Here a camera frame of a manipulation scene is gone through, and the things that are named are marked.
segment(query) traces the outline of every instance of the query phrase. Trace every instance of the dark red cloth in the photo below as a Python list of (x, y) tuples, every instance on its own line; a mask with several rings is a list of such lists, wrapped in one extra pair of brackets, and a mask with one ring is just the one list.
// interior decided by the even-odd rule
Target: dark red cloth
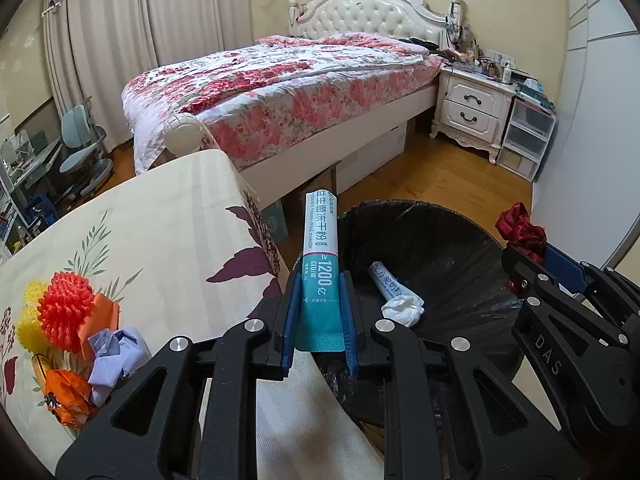
[[(522, 202), (515, 203), (511, 209), (500, 213), (495, 228), (507, 246), (514, 247), (534, 262), (544, 265), (546, 233), (545, 229), (539, 225), (533, 225), (529, 221), (529, 213)], [(509, 282), (511, 291), (520, 297), (520, 286)]]

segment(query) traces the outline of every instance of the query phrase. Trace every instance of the crumpled lavender paper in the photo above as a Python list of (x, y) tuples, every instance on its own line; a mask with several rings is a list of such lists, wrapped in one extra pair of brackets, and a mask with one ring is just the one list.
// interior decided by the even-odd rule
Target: crumpled lavender paper
[(94, 369), (88, 381), (92, 386), (91, 402), (99, 407), (118, 380), (145, 365), (151, 354), (135, 328), (122, 328), (116, 332), (105, 328), (87, 341), (95, 354)]

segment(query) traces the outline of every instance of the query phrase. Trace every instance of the crumpled orange wrapper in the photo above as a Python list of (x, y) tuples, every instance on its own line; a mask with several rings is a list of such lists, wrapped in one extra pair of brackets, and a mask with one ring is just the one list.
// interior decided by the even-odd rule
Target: crumpled orange wrapper
[(91, 385), (70, 370), (46, 370), (43, 392), (49, 411), (72, 430), (82, 428), (94, 410)]
[(108, 328), (112, 332), (118, 329), (118, 319), (120, 317), (120, 305), (111, 301), (104, 294), (98, 293), (94, 297), (94, 307), (82, 325), (78, 327), (78, 337), (80, 338), (80, 348), (82, 358), (87, 362), (95, 360), (94, 351), (87, 339), (100, 332), (103, 328)]

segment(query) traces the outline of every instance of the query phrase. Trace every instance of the white nightstand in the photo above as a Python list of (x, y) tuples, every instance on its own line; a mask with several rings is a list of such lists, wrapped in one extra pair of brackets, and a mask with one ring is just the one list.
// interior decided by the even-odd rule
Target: white nightstand
[(430, 137), (443, 132), (460, 146), (489, 152), (495, 164), (514, 95), (511, 85), (444, 68)]

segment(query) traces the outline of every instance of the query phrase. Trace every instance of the yellow spiky ball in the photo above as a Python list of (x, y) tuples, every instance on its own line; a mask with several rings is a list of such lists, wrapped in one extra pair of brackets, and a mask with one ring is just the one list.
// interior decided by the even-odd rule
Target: yellow spiky ball
[(44, 337), (38, 321), (38, 300), (47, 290), (47, 283), (32, 280), (24, 289), (24, 308), (15, 324), (15, 335), (27, 352), (40, 354), (47, 351), (49, 341)]

